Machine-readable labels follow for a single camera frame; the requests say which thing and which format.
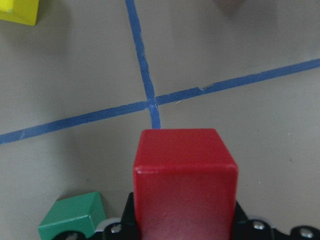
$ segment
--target gray floor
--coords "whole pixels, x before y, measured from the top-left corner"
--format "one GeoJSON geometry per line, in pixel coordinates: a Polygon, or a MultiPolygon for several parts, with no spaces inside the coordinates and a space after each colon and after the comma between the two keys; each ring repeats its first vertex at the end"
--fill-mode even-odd
{"type": "MultiPolygon", "coordinates": [[[[156,96],[320,58],[320,2],[136,0],[156,96]]],[[[159,106],[162,128],[215,128],[237,198],[288,233],[320,228],[320,68],[159,106]]],[[[0,135],[145,101],[125,1],[40,0],[34,27],[0,21],[0,135]]],[[[56,199],[132,191],[148,110],[0,145],[0,236],[38,240],[56,199]]]]}

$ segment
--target red block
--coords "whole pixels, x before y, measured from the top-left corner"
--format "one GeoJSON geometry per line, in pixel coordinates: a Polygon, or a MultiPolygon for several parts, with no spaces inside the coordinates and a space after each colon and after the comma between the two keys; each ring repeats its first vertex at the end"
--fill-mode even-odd
{"type": "Polygon", "coordinates": [[[237,179],[214,129],[143,131],[133,167],[142,240],[229,240],[237,179]]]}

